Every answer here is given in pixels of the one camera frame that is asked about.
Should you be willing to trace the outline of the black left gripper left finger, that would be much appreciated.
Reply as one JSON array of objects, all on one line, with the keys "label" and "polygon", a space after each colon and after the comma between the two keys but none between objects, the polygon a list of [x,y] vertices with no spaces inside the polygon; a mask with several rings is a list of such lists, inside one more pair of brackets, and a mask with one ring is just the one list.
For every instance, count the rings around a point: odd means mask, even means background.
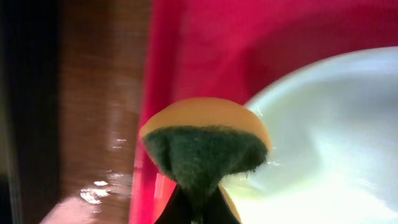
[{"label": "black left gripper left finger", "polygon": [[160,217],[154,224],[191,224],[192,206],[179,185],[176,185]]}]

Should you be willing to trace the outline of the light blue plate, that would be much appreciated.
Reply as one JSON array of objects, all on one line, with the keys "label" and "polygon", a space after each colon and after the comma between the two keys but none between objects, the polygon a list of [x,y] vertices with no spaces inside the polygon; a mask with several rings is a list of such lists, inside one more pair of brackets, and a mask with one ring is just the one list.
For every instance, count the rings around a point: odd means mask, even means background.
[{"label": "light blue plate", "polygon": [[397,48],[338,55],[296,70],[247,103],[272,151],[223,179],[241,220],[397,222]]}]

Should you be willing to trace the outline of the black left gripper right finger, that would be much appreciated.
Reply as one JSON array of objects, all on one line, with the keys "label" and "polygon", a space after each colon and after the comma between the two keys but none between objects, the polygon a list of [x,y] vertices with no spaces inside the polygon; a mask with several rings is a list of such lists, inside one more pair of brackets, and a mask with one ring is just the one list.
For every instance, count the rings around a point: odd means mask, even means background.
[{"label": "black left gripper right finger", "polygon": [[228,206],[220,187],[214,191],[207,202],[207,224],[240,224]]}]

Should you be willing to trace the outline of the yellow green scrub sponge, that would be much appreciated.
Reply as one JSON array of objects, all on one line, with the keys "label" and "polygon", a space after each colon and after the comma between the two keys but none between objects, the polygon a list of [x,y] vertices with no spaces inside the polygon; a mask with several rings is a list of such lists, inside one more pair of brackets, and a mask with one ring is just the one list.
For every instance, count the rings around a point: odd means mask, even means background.
[{"label": "yellow green scrub sponge", "polygon": [[228,206],[236,206],[220,186],[223,177],[254,171],[272,149],[261,120],[245,107],[221,98],[190,98],[153,115],[139,137],[156,167],[184,191],[191,223],[207,224],[207,202],[220,187]]}]

